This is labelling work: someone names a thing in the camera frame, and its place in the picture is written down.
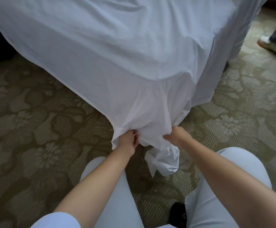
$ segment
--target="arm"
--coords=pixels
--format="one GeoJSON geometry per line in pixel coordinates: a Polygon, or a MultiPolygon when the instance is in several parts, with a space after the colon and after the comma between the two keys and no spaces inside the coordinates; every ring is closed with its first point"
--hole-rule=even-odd
{"type": "Polygon", "coordinates": [[[136,130],[121,135],[118,147],[69,192],[54,212],[72,215],[81,227],[94,227],[139,144],[138,138],[136,130]]]}
{"type": "Polygon", "coordinates": [[[233,162],[174,126],[163,138],[184,148],[214,194],[240,227],[276,228],[276,193],[233,162]]]}

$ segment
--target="forearm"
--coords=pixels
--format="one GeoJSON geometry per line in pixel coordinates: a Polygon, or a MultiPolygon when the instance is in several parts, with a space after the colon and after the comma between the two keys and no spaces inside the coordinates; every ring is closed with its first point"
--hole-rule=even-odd
{"type": "Polygon", "coordinates": [[[130,155],[127,147],[117,147],[60,203],[55,212],[74,216],[81,227],[93,227],[109,200],[130,155]]]}
{"type": "Polygon", "coordinates": [[[193,139],[183,142],[183,148],[240,227],[276,227],[275,192],[193,139]]]}

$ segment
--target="bed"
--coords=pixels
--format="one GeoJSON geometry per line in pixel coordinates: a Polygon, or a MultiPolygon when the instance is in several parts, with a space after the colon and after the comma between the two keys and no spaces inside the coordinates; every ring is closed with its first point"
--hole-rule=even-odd
{"type": "Polygon", "coordinates": [[[178,169],[162,138],[209,102],[266,0],[0,0],[0,31],[102,112],[118,137],[138,129],[150,173],[178,169]]]}

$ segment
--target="hand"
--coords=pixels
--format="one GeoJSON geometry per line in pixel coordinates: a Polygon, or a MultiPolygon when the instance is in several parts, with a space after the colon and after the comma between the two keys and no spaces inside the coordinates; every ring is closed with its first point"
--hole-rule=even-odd
{"type": "Polygon", "coordinates": [[[163,135],[174,146],[182,146],[183,141],[192,139],[192,136],[180,126],[173,126],[171,134],[163,135]]]}
{"type": "Polygon", "coordinates": [[[118,147],[124,147],[125,149],[128,149],[130,154],[133,155],[135,153],[136,147],[139,144],[139,137],[140,134],[138,134],[137,130],[129,130],[119,137],[118,147]]]}

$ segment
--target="floral carpet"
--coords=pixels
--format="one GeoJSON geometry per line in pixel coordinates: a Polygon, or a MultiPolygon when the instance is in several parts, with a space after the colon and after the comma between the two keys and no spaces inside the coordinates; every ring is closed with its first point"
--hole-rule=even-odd
{"type": "MultiPolygon", "coordinates": [[[[181,123],[214,151],[238,146],[265,165],[276,191],[276,55],[256,41],[276,28],[276,11],[262,9],[239,57],[230,61],[211,102],[181,123]]],[[[79,182],[87,163],[111,151],[104,115],[19,54],[0,63],[0,228],[30,227],[52,212],[79,182]]],[[[167,223],[198,170],[180,151],[180,168],[152,178],[139,146],[126,174],[146,228],[167,223]]]]}

